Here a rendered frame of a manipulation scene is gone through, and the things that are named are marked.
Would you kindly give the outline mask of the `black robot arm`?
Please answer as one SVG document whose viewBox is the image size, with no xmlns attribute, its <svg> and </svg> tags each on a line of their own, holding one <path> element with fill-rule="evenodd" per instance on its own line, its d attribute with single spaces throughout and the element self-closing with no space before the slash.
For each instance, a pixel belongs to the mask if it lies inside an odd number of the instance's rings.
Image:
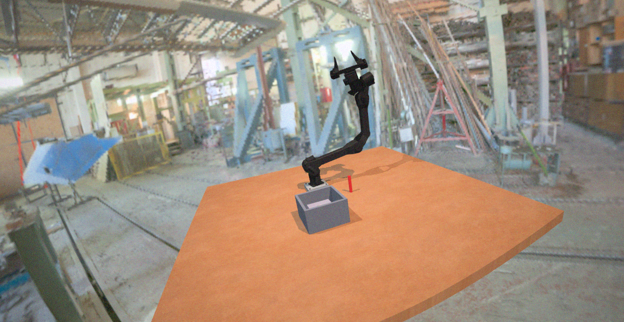
<svg viewBox="0 0 624 322">
<path fill-rule="evenodd" d="M 302 162 L 302 167 L 306 173 L 309 173 L 309 179 L 312 187 L 321 185 L 323 182 L 320 178 L 319 167 L 330 161 L 344 157 L 345 155 L 360 153 L 365 146 L 368 137 L 370 136 L 369 129 L 369 117 L 368 117 L 368 105 L 369 105 L 369 86 L 375 84 L 375 80 L 371 72 L 367 72 L 360 77 L 357 83 L 350 84 L 350 82 L 357 80 L 357 74 L 354 70 L 352 74 L 345 75 L 346 79 L 343 82 L 346 85 L 350 85 L 350 95 L 356 94 L 356 104 L 359 109 L 360 116 L 360 133 L 350 142 L 348 142 L 343 148 L 336 149 L 330 153 L 324 154 L 321 157 L 314 157 L 313 155 L 306 158 Z"/>
</svg>

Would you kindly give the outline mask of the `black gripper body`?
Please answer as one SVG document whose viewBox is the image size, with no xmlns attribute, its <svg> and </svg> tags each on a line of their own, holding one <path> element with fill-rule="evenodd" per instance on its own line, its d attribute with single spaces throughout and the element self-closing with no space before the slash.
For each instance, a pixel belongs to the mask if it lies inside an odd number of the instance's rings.
<svg viewBox="0 0 624 322">
<path fill-rule="evenodd" d="M 353 71 L 354 71 L 354 70 L 356 71 L 356 69 L 357 69 L 357 68 L 360 68 L 360 69 L 365 69 L 365 68 L 368 68 L 368 64 L 367 64 L 366 59 L 362 59 L 362 61 L 363 61 L 363 64 L 360 64 L 360 65 L 353 65 L 353 66 L 351 66 L 351 67 L 349 67 L 349 68 L 341 69 L 338 73 L 333 73 L 332 71 L 330 71 L 330 77 L 331 77 L 331 79 L 340 78 L 340 76 L 339 76 L 339 75 L 340 75 L 340 74 L 344 74 L 344 73 L 345 73 L 345 75 L 346 75 L 346 76 L 347 76 L 347 75 L 350 75 L 350 74 L 352 74 L 352 73 L 353 73 Z M 359 79 L 358 79 L 358 77 L 357 77 L 357 80 L 353 80 L 352 82 L 350 82 L 350 84 L 357 83 L 357 81 L 358 81 L 358 80 L 359 80 Z"/>
</svg>

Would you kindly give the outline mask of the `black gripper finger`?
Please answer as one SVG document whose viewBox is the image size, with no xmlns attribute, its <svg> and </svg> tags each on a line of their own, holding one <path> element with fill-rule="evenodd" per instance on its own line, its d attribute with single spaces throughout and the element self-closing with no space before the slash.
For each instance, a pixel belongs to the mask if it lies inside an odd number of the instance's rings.
<svg viewBox="0 0 624 322">
<path fill-rule="evenodd" d="M 333 73 L 338 73 L 339 69 L 337 67 L 337 61 L 336 61 L 336 57 L 334 57 L 334 68 L 332 69 Z"/>
<path fill-rule="evenodd" d="M 353 58 L 355 59 L 357 65 L 363 64 L 362 59 L 359 59 L 358 57 L 356 57 L 356 55 L 351 51 Z"/>
</svg>

